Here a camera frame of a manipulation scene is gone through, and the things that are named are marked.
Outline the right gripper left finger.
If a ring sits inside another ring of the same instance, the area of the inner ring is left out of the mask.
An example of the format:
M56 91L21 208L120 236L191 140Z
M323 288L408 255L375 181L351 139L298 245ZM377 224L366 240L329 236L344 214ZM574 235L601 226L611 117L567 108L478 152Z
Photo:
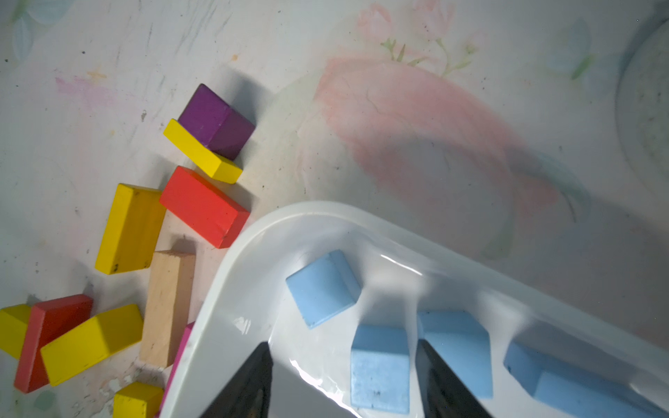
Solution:
M201 417L268 418L273 359L266 341L257 346Z

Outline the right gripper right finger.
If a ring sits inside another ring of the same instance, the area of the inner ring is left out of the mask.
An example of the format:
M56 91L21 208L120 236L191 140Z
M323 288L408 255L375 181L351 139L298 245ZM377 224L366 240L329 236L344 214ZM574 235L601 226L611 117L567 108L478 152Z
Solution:
M416 374L427 418L492 418L428 341L419 339Z

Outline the blue cube pair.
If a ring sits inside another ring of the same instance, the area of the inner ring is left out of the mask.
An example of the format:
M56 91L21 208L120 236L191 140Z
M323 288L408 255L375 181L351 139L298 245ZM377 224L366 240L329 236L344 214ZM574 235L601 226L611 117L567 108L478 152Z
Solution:
M409 372L409 344L404 329L358 327L350 354L353 407L407 415Z

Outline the blue block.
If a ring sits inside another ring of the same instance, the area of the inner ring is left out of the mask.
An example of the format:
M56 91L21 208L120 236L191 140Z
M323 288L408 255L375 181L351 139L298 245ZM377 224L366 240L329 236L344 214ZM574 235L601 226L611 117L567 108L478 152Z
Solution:
M503 365L534 400L574 417L667 417L630 388L513 342Z

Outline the blue cube cluster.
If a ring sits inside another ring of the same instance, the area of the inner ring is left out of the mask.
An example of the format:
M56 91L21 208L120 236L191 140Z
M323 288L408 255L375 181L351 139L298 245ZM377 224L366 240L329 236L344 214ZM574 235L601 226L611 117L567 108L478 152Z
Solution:
M362 293L341 250L325 254L291 274L286 284L310 329L353 307Z

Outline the white rectangular dish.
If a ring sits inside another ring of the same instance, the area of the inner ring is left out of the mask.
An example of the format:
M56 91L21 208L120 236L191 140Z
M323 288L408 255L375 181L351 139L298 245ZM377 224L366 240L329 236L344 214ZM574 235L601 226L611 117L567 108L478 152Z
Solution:
M352 308L308 327L287 277L340 250L362 293ZM471 313L491 338L496 417L557 417L503 365L508 346L540 352L624 385L668 408L668 351L496 270L355 207L302 202L249 226L228 249L169 390L167 417L199 417L249 355L268 343L273 417L369 417L350 402L350 351L362 324L401 327L410 344L417 314Z

